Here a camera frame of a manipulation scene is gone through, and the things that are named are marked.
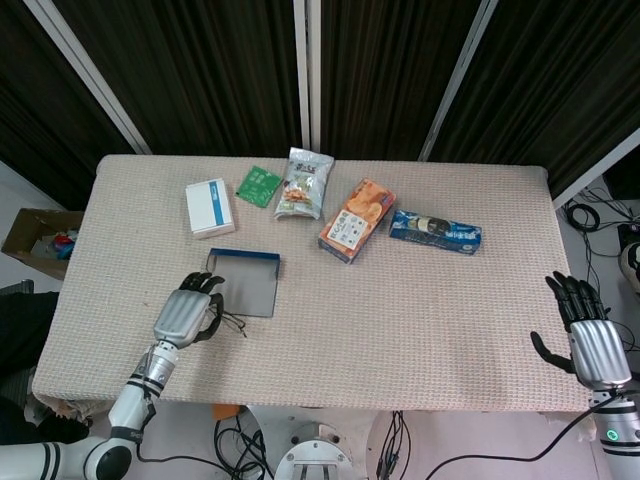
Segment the black cloth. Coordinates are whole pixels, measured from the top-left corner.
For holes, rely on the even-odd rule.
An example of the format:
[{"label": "black cloth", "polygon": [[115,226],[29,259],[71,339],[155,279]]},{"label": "black cloth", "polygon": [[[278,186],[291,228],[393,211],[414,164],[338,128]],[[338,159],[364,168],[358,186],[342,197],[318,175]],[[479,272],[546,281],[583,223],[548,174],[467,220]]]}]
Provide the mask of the black cloth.
[{"label": "black cloth", "polygon": [[38,363],[58,293],[0,296],[0,378]]}]

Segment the table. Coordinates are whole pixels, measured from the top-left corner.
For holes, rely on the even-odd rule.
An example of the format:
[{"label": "table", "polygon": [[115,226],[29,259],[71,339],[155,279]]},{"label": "table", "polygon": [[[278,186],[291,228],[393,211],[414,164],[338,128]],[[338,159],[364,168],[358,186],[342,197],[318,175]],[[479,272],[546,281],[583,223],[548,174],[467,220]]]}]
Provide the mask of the table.
[{"label": "table", "polygon": [[387,216],[354,264],[317,246],[324,221],[275,220],[231,198],[237,231],[194,240],[185,186],[285,159],[105,157],[33,391],[45,402],[112,400],[153,341],[169,293],[211,247],[280,253],[274,317],[248,338],[222,326],[181,351],[168,400],[367,409],[581,411],[588,392],[544,363],[529,332],[567,354],[544,276],[568,271],[538,167],[337,161],[325,221],[367,176],[396,207],[479,225],[475,256],[388,237]]}]

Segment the robotic hand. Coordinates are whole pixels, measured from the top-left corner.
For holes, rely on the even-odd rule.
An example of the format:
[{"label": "robotic hand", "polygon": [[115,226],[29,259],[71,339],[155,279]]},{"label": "robotic hand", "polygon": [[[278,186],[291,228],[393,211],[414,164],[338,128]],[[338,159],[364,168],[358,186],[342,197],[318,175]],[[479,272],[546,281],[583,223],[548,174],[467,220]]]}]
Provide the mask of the robotic hand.
[{"label": "robotic hand", "polygon": [[640,416],[625,394],[631,371],[618,332],[591,285],[558,272],[553,276],[546,280],[569,336],[571,358],[552,354],[536,332],[531,332],[533,346],[545,362],[575,374],[591,390],[590,407],[599,407],[594,419],[613,479],[637,479]]},{"label": "robotic hand", "polygon": [[[153,328],[156,343],[147,349],[109,412],[110,438],[88,437],[71,445],[38,443],[0,447],[3,480],[120,480],[142,442],[144,428],[155,415],[160,397],[178,360],[178,350],[210,339],[224,312],[220,293],[224,282],[210,273],[192,273],[174,290]],[[201,331],[207,312],[211,324]]]}]

